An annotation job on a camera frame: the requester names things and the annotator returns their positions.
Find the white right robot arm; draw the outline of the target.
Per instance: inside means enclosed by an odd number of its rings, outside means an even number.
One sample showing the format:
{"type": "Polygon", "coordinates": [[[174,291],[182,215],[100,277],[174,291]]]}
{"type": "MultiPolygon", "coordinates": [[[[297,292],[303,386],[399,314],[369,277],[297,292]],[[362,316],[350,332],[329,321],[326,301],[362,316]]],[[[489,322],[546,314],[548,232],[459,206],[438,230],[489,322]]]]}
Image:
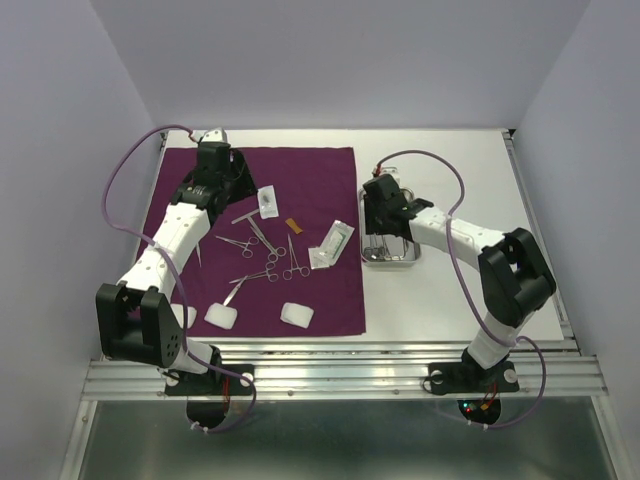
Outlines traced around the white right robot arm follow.
{"type": "Polygon", "coordinates": [[[556,281],[532,235],[517,228],[503,233],[456,219],[432,202],[409,200],[389,174],[363,186],[365,230],[392,235],[450,256],[454,272],[467,264],[480,276],[486,315],[480,329],[457,362],[429,366],[429,390],[435,395],[518,390],[511,349],[529,319],[556,292],[556,281]]]}

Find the curved forceps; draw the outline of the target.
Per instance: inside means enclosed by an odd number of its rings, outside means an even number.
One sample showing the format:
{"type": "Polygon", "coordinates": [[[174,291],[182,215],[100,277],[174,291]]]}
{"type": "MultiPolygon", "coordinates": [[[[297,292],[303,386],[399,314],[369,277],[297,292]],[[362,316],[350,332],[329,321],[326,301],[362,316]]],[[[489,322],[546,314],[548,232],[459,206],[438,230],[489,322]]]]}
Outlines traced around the curved forceps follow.
{"type": "Polygon", "coordinates": [[[377,236],[375,238],[375,249],[376,249],[376,253],[375,253],[376,261],[389,262],[389,261],[398,261],[400,259],[398,255],[394,255],[391,252],[385,236],[377,236]]]}

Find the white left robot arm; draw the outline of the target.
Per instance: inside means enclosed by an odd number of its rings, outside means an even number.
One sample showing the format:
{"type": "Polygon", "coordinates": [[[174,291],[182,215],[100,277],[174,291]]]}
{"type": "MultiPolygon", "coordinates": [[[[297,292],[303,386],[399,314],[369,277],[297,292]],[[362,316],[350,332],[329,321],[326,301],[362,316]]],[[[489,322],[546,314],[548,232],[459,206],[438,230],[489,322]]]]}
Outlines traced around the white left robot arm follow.
{"type": "Polygon", "coordinates": [[[196,164],[172,195],[160,227],[115,284],[103,284],[96,310],[103,354],[188,374],[199,393],[215,392],[224,373],[219,350],[191,341],[171,307],[180,275],[200,241],[230,204],[255,194],[243,154],[224,140],[202,139],[196,164]]]}

